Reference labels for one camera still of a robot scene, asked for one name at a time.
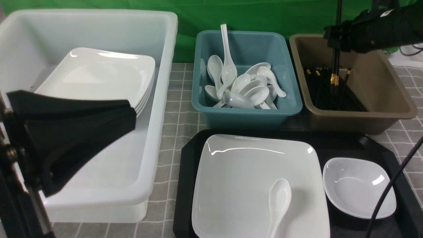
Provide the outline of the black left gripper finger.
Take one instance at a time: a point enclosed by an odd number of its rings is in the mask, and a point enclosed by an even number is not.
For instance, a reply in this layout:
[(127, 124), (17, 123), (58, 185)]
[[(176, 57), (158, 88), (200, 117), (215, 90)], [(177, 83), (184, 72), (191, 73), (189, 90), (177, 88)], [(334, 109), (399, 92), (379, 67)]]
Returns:
[(55, 195), (104, 148), (135, 129), (127, 100), (76, 100), (25, 90), (6, 94), (9, 139), (23, 152), (18, 160), (27, 190)]

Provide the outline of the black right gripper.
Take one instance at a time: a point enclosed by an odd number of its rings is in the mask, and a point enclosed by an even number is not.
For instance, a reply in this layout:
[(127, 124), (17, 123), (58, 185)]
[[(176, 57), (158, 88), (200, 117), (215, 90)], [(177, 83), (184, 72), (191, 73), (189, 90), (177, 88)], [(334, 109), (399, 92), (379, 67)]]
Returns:
[(368, 53), (400, 47), (402, 41), (395, 31), (391, 13), (395, 9), (363, 11), (353, 20), (324, 28), (327, 46), (341, 52)]

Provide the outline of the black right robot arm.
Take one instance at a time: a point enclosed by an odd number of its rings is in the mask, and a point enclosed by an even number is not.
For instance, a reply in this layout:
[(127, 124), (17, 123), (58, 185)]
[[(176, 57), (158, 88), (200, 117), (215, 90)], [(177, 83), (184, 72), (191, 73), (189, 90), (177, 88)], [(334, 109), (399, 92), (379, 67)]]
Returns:
[(423, 2), (401, 7), (399, 1), (389, 4), (372, 1), (372, 9), (362, 11), (353, 20), (326, 26), (323, 38), (327, 46), (342, 52), (368, 53), (392, 47), (422, 43)]

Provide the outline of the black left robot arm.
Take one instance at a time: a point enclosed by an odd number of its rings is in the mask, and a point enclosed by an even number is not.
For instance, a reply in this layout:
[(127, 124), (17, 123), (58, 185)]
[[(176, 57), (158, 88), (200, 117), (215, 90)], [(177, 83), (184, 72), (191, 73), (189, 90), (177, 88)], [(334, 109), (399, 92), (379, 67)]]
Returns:
[(53, 196), (135, 129), (128, 100), (76, 100), (25, 90), (1, 99), (1, 222), (8, 238), (54, 238), (39, 192)]

